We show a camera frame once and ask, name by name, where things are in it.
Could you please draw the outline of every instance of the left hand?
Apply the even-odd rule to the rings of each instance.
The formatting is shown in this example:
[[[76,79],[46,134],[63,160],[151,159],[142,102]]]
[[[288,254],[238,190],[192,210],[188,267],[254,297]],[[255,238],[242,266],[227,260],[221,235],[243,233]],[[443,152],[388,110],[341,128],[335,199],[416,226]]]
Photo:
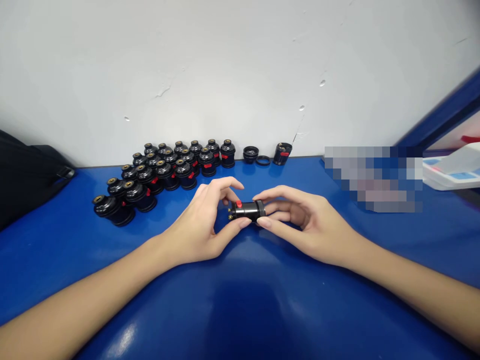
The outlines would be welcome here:
[[[230,221],[215,234],[219,201],[228,205],[229,201],[239,200],[230,187],[244,189],[231,176],[213,179],[208,185],[201,184],[178,219],[165,232],[151,239],[158,242],[163,254],[167,254],[171,267],[218,257],[230,240],[252,222],[241,217]]]

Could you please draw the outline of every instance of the black plastic ring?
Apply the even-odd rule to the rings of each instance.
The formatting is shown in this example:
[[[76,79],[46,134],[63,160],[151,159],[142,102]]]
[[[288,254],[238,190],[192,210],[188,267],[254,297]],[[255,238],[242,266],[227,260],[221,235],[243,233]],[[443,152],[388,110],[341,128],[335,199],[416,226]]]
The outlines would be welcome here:
[[[268,160],[268,162],[260,162],[259,160]],[[272,162],[272,159],[265,155],[260,155],[256,158],[255,162],[260,166],[268,166]]]

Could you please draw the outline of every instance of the blue workbench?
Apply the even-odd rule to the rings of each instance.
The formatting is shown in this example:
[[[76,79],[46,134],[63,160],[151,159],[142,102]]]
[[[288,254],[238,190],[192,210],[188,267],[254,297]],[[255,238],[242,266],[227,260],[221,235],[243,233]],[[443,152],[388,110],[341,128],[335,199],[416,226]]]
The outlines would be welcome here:
[[[163,191],[158,206],[117,228],[93,212],[119,167],[81,169],[54,199],[0,232],[0,324],[164,231],[195,190]],[[480,288],[480,212],[424,186],[423,213],[360,210],[317,157],[286,166],[217,168],[245,185],[243,201],[285,184],[325,196],[362,235]],[[198,177],[199,183],[211,179]],[[215,229],[227,222],[219,206]],[[160,276],[78,359],[469,359],[472,353],[395,296],[303,255],[255,225],[214,260]]]

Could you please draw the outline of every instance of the black bag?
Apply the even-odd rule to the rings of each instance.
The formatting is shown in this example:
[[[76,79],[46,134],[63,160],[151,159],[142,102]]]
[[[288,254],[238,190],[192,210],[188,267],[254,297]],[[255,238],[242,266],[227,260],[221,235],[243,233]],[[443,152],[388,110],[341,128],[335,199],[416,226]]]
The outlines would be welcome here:
[[[53,147],[27,146],[0,130],[0,231],[53,198],[75,174]]]

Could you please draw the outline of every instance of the black cylinder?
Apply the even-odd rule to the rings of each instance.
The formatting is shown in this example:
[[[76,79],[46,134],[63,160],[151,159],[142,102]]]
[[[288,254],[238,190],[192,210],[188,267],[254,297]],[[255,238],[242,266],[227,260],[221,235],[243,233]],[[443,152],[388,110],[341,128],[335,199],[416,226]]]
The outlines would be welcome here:
[[[123,165],[121,167],[121,178],[123,180],[136,180],[137,179],[137,169],[130,164]]]
[[[148,154],[157,155],[157,152],[159,151],[159,148],[154,146],[151,142],[147,142],[143,146],[145,147],[145,150],[143,150],[143,153],[145,154],[145,156],[147,156]]]
[[[254,202],[231,202],[228,209],[228,219],[234,220],[238,218],[249,218],[252,222],[256,222],[258,218],[266,216],[264,203],[261,200]]]
[[[158,153],[158,156],[160,157],[160,159],[165,158],[165,152],[167,150],[170,150],[171,152],[173,152],[172,148],[170,146],[167,146],[164,142],[158,144],[158,152],[157,153]]]
[[[177,154],[178,156],[180,156],[180,154],[182,153],[182,150],[183,149],[188,149],[188,146],[185,145],[182,141],[177,141],[175,143],[175,147],[173,148],[173,152],[175,154]]]
[[[157,198],[150,189],[138,181],[127,181],[123,187],[127,201],[134,203],[139,212],[147,213],[157,205]]]
[[[171,150],[165,151],[165,156],[164,156],[163,160],[165,160],[167,163],[169,163],[173,169],[175,169],[175,167],[177,166],[177,165],[175,165],[175,162],[178,159],[179,159],[179,156],[176,153],[174,153],[173,151],[171,151]]]
[[[203,146],[200,145],[198,140],[190,141],[190,152],[196,156],[197,160],[199,158],[200,152],[202,151]]]
[[[125,180],[112,177],[108,179],[106,184],[108,185],[106,190],[111,196],[116,197],[117,200],[119,200],[122,203],[122,205],[130,204],[129,202],[127,203],[127,200],[125,199],[125,189],[124,189]]]
[[[181,151],[180,159],[185,160],[190,164],[191,168],[193,169],[193,172],[195,173],[195,176],[198,176],[200,174],[199,161],[197,160],[197,157],[189,149],[183,149]]]
[[[187,161],[183,159],[176,161],[175,174],[180,180],[181,187],[185,190],[191,190],[197,186],[194,170]]]
[[[223,141],[220,147],[221,165],[224,168],[233,168],[235,166],[235,145],[232,141],[227,139]]]
[[[156,172],[154,172],[147,165],[137,166],[136,170],[138,171],[137,179],[140,184],[146,185],[153,195],[157,195],[162,192],[164,186],[162,182],[159,181],[159,177],[157,176]]]
[[[175,190],[180,186],[180,181],[175,175],[174,168],[165,160],[156,163],[156,175],[163,183],[163,187],[167,191]]]
[[[147,157],[145,155],[142,155],[140,152],[136,152],[132,156],[133,156],[134,167],[143,165],[147,162]]]
[[[259,148],[255,146],[247,146],[243,149],[243,160],[247,164],[253,164],[259,157]]]
[[[279,142],[275,149],[275,156],[273,157],[273,163],[275,165],[285,165],[292,152],[292,145],[287,142]]]
[[[154,154],[153,152],[146,155],[146,165],[149,168],[155,169],[157,167],[157,163],[162,160],[160,156]]]
[[[201,167],[201,174],[204,177],[211,177],[217,173],[214,161],[215,158],[212,152],[207,147],[204,147],[201,150],[200,155],[198,156],[198,162],[200,163]]]
[[[213,157],[215,159],[213,164],[215,166],[219,166],[220,165],[220,146],[215,142],[215,139],[208,140],[208,144],[206,145],[206,148],[208,148],[208,150],[210,150],[211,153],[213,154]]]
[[[131,222],[135,217],[133,207],[122,206],[122,202],[115,196],[96,196],[93,211],[101,218],[107,218],[113,225],[122,227]]]

